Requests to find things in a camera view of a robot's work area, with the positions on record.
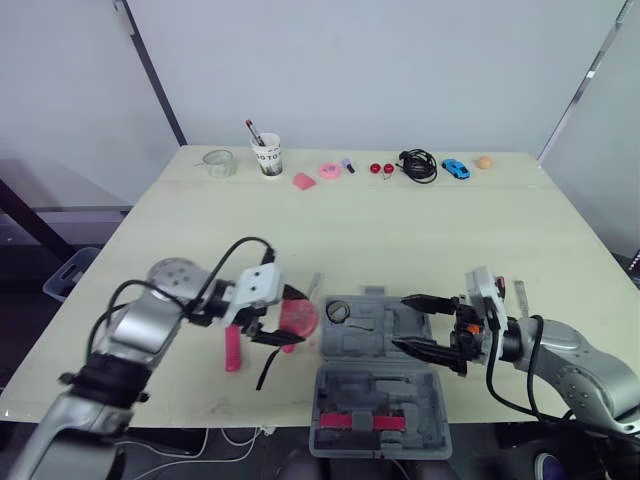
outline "white cable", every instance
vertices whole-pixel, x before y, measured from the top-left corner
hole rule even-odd
[[[400,472],[402,473],[402,476],[404,477],[404,480],[410,480],[410,478],[409,478],[409,474],[408,474],[408,473],[407,473],[407,471],[404,469],[404,467],[402,466],[402,464],[401,464],[399,461],[397,461],[397,460],[395,460],[395,459],[393,459],[393,458],[391,459],[391,461],[394,463],[394,465],[395,465],[396,467],[398,467],[398,470],[400,470]]]
[[[222,436],[227,441],[227,443],[230,444],[230,445],[233,445],[234,447],[244,447],[246,445],[249,445],[253,441],[253,437],[250,438],[249,440],[247,440],[246,442],[236,442],[234,440],[231,440],[229,438],[229,436],[227,435],[227,432],[224,431],[224,428],[220,429],[220,433],[222,433]]]
[[[169,463],[164,463],[162,465],[158,465],[157,467],[152,468],[151,470],[147,470],[144,473],[141,473],[140,475],[138,475],[137,477],[134,477],[132,480],[140,480],[141,478],[146,477],[147,475],[151,475],[152,473],[155,473],[159,470],[163,470],[165,468],[168,467],[173,467],[174,465],[184,465],[186,463],[234,463],[234,462],[241,462],[242,460],[244,460],[245,458],[247,458],[251,452],[253,451],[253,446],[256,444],[256,439],[260,436],[260,430],[258,428],[256,428],[256,432],[253,436],[253,438],[251,439],[251,445],[249,446],[249,449],[240,457],[238,458],[223,458],[220,460],[180,460],[178,462],[169,462]]]
[[[167,452],[163,452],[162,450],[158,450],[157,448],[152,447],[151,445],[148,445],[146,443],[136,442],[136,441],[133,441],[133,440],[124,440],[122,442],[116,442],[116,445],[118,445],[118,446],[120,446],[120,445],[137,445],[139,447],[144,447],[147,450],[151,450],[153,453],[156,453],[156,454],[161,455],[163,457],[169,457],[169,458],[198,458],[204,452],[204,449],[207,446],[207,441],[208,440],[209,440],[209,429],[207,428],[207,429],[205,429],[204,441],[202,442],[202,447],[200,447],[200,451],[198,451],[198,453],[196,453],[194,455],[181,455],[179,453],[167,453]]]

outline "light wooden table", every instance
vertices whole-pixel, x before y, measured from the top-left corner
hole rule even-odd
[[[319,298],[386,286],[391,295],[464,292],[464,274],[487,265],[507,280],[507,310],[519,315],[513,280],[524,280],[532,313],[578,328],[597,348],[640,371],[640,297],[595,234],[553,185],[535,159],[522,153],[492,154],[480,171],[477,153],[441,153],[466,163],[472,177],[455,180],[440,170],[428,186],[396,172],[389,180],[369,173],[371,162],[393,161],[397,152],[285,150],[286,172],[268,180],[257,173],[248,148],[229,147],[238,173],[212,179],[196,166],[214,147],[181,148],[105,246],[0,398],[0,418],[39,421],[63,390],[60,373],[77,371],[87,334],[113,290],[129,278],[145,278],[158,260],[181,256],[211,268],[226,248],[245,235],[268,239],[288,282],[306,289],[323,273]],[[300,191],[293,175],[315,176],[323,162],[351,158],[357,171]],[[232,257],[222,278],[235,279],[253,266],[261,247]],[[131,289],[125,298],[139,294]],[[278,308],[266,324],[275,327]],[[453,319],[432,318],[436,338],[448,345]],[[135,426],[309,425],[320,342],[316,332],[292,355],[274,362],[261,392],[258,375],[272,347],[243,344],[244,366],[224,371],[220,326],[184,325],[136,406]],[[494,401],[483,366],[467,378],[440,373],[451,422],[523,419]],[[496,368],[496,388],[526,404],[525,375],[511,365]],[[538,405],[552,414],[566,409],[542,381]]]

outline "paper cup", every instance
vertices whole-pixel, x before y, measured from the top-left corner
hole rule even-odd
[[[265,146],[261,147],[251,139],[251,148],[258,158],[260,171],[267,177],[275,177],[282,173],[282,158],[280,156],[280,137],[275,133],[260,135]]]

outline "gray tool case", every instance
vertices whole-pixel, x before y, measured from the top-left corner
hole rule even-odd
[[[316,377],[309,449],[329,458],[447,459],[451,435],[438,374],[391,343],[431,338],[429,319],[379,290],[325,300],[325,307],[346,302],[350,316],[332,323],[323,309],[326,363]],[[351,428],[321,428],[321,414],[350,414]],[[384,430],[379,416],[402,416],[406,428]]]

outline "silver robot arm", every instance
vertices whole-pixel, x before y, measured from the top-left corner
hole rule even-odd
[[[188,260],[157,263],[147,282],[184,306],[197,298],[208,272]],[[208,325],[242,326],[252,341],[286,345],[302,341],[288,332],[263,332],[259,317],[278,303],[283,292],[279,267],[267,263],[245,270],[237,282],[215,281],[189,312],[156,290],[113,314],[103,337],[93,346],[78,374],[64,374],[71,388],[46,413],[16,460],[8,479],[119,478],[114,439],[128,427],[136,401],[146,401],[144,388],[164,357],[185,317]]]
[[[538,320],[507,317],[504,292],[486,267],[467,273],[466,280],[469,305],[459,297],[411,295],[402,299],[420,312],[455,314],[450,347],[415,338],[396,338],[393,343],[409,355],[446,365],[464,376],[466,362],[487,363],[495,332],[496,358],[527,371]],[[624,362],[590,345],[574,328],[544,320],[533,373],[560,393],[577,420],[624,434],[640,432],[638,377]]]
[[[518,322],[522,356],[514,363],[527,371],[538,329],[535,318]],[[535,374],[552,385],[586,424],[625,434],[640,432],[640,381],[621,360],[594,348],[576,329],[545,320]]]

